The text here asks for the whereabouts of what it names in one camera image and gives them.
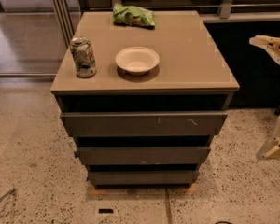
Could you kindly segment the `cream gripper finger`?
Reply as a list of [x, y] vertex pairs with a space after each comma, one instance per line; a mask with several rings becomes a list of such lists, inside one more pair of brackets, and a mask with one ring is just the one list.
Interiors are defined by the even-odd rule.
[[280, 65], [280, 37], [256, 35], [249, 39], [249, 44], [264, 49]]
[[280, 159], [280, 115], [277, 118], [272, 135], [260, 148], [256, 157], [259, 160]]

